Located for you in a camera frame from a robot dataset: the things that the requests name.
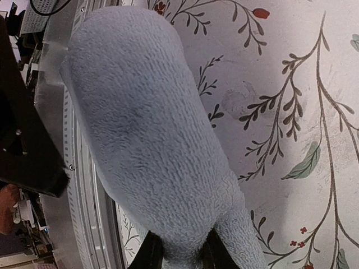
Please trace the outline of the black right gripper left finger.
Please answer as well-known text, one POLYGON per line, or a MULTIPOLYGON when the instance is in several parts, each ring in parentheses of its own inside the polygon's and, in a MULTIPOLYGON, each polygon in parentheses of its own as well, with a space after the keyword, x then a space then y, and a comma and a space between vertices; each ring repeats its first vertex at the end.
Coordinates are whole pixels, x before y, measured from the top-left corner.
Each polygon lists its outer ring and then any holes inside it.
POLYGON ((149 231, 128 269, 161 269, 162 262, 162 240, 149 231))

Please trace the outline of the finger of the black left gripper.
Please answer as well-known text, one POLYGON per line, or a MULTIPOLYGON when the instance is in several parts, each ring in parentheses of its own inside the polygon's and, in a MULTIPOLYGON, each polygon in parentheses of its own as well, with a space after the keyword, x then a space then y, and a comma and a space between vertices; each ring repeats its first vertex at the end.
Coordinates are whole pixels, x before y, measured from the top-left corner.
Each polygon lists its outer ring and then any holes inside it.
POLYGON ((62 155, 51 140, 17 67, 5 20, 1 19, 1 96, 9 111, 1 118, 13 118, 1 137, 1 181, 32 192, 60 197, 69 177, 62 155))

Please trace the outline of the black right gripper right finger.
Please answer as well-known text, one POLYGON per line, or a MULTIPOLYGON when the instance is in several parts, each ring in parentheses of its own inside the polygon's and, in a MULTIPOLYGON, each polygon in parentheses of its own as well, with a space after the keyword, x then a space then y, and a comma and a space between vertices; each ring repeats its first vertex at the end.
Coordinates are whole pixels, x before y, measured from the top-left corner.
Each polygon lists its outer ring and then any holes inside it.
POLYGON ((215 229, 210 231, 202 247, 202 264, 203 269, 240 269, 215 229))

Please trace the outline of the light blue towel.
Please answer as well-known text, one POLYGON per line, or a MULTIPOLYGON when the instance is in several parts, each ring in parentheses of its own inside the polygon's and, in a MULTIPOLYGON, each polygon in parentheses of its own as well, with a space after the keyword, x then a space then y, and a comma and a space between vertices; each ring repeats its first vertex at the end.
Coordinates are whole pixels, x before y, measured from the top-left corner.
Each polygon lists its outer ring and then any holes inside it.
POLYGON ((182 42, 154 11, 93 11, 60 70, 108 195, 163 243, 164 268, 202 268, 212 229, 239 268, 266 268, 237 177, 182 42))

